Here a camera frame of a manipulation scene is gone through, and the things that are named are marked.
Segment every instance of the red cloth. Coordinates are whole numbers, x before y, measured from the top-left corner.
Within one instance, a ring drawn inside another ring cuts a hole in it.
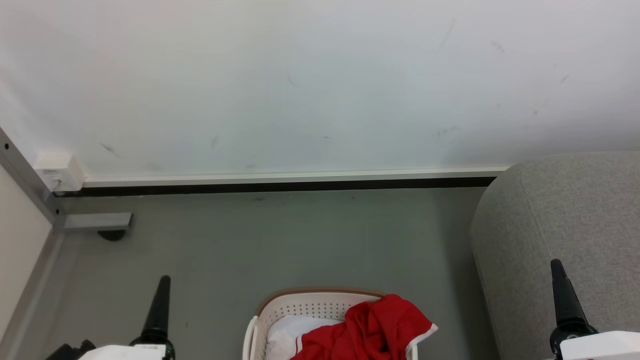
[[[411,302],[386,295],[353,306],[342,323],[304,334],[291,360],[404,360],[409,342],[431,326]]]

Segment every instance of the white wall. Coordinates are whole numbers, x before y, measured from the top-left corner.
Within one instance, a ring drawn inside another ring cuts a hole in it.
[[[51,224],[0,166],[0,339]]]
[[[637,0],[0,4],[0,126],[94,178],[640,148]]]

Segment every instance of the white robot part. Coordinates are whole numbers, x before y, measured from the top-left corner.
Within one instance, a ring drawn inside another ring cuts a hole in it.
[[[609,331],[560,343],[564,360],[640,360],[640,332]]]
[[[107,345],[87,352],[80,360],[162,360],[165,351],[165,345]]]

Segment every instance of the gray fabric upholstery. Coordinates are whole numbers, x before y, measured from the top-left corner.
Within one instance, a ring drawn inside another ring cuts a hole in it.
[[[484,193],[471,235],[502,360],[552,357],[553,258],[591,325],[640,331],[640,152],[511,167]]]

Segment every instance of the white cloth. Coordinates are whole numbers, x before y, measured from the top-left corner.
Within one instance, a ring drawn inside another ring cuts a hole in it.
[[[267,335],[265,360],[289,360],[302,350],[301,337],[311,330],[341,323],[333,319],[317,319],[302,315],[287,315],[276,321]]]

